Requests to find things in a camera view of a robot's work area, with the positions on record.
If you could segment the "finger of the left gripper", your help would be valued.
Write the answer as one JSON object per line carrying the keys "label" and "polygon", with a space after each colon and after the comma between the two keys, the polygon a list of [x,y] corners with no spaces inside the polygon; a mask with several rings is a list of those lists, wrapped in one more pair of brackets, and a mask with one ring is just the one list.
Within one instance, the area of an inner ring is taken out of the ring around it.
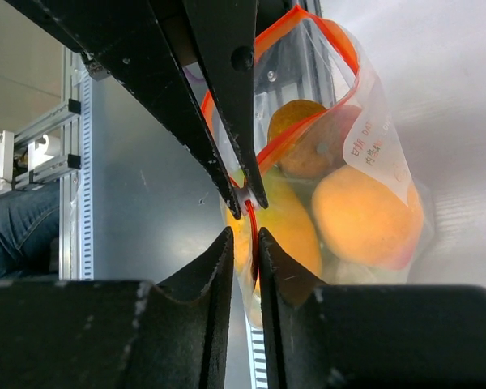
{"label": "finger of the left gripper", "polygon": [[15,1],[12,6],[118,81],[189,150],[231,213],[240,216],[236,189],[185,76],[186,65],[200,63],[183,2]]}
{"label": "finger of the left gripper", "polygon": [[268,207],[254,151],[255,1],[184,1],[202,72],[246,182]]}

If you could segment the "yellow orange fruit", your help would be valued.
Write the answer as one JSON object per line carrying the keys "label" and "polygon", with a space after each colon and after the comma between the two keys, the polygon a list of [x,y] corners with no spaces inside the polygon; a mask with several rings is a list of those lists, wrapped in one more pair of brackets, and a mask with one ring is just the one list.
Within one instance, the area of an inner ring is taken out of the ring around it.
{"label": "yellow orange fruit", "polygon": [[311,206],[323,241],[339,259],[390,270],[411,262],[424,225],[413,183],[404,203],[387,186],[346,165],[317,184]]}

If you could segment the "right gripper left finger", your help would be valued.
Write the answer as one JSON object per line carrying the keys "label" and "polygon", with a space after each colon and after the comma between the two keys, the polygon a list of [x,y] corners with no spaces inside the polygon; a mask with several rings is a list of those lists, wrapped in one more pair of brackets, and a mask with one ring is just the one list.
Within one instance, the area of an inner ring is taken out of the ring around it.
{"label": "right gripper left finger", "polygon": [[0,388],[221,388],[233,233],[158,284],[0,280]]}

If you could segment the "peach orange red fruit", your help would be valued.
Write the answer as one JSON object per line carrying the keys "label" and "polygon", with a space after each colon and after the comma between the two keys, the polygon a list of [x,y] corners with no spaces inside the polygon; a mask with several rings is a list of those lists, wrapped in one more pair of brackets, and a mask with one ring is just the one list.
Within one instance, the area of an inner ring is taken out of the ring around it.
{"label": "peach orange red fruit", "polygon": [[343,143],[352,126],[360,116],[362,108],[355,105],[342,105],[333,112],[332,124]]}

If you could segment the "clear zip bag orange zipper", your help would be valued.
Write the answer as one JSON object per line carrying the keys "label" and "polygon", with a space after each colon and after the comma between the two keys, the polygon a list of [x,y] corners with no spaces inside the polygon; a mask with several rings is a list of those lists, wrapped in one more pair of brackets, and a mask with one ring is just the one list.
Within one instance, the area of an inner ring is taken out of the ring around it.
{"label": "clear zip bag orange zipper", "polygon": [[250,196],[211,95],[202,113],[240,218],[235,270],[246,317],[262,325],[258,232],[328,284],[401,284],[432,236],[428,192],[415,182],[382,83],[358,41],[299,6],[255,42],[254,155],[267,208]]}

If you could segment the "mango yellow green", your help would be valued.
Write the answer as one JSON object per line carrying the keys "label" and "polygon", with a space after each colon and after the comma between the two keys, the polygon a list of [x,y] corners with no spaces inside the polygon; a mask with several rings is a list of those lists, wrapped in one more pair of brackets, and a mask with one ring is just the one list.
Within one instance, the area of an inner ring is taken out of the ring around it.
{"label": "mango yellow green", "polygon": [[[263,177],[269,207],[255,212],[259,228],[266,228],[282,249],[314,275],[322,274],[318,237],[308,212],[301,205],[286,177],[277,168]],[[234,219],[224,210],[224,221],[234,233],[234,259],[238,274],[249,262],[251,229],[249,217]]]}

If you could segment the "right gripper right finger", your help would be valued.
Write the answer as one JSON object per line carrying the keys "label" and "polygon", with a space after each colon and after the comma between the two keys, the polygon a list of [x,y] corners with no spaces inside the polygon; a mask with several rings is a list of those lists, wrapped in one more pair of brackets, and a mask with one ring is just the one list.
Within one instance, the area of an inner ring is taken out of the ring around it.
{"label": "right gripper right finger", "polygon": [[486,289],[329,285],[259,239],[271,388],[486,388]]}

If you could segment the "round orange brown fruit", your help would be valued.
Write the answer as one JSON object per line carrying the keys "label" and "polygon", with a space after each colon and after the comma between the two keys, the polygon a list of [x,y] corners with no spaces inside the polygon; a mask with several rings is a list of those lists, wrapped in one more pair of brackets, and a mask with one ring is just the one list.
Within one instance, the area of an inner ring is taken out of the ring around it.
{"label": "round orange brown fruit", "polygon": [[311,100],[292,100],[275,111],[268,128],[269,141],[295,124],[315,114],[319,116],[279,159],[278,166],[286,174],[314,180],[345,165],[344,142],[340,141],[332,124],[334,111]]}

